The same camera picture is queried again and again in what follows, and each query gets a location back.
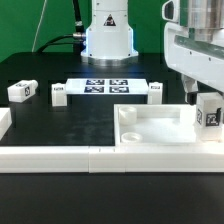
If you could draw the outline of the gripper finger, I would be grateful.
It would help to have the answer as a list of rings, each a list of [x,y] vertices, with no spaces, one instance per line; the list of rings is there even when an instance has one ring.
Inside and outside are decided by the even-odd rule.
[[[185,101],[188,104],[195,104],[198,93],[197,81],[186,75],[181,75],[181,81],[185,91]]]

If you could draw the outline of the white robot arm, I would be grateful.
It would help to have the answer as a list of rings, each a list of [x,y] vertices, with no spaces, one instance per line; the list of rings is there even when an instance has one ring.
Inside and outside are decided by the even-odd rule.
[[[116,66],[138,57],[129,0],[91,0],[82,60]],[[167,66],[182,75],[185,93],[203,83],[224,96],[224,0],[163,0],[142,20],[146,45],[162,50]]]

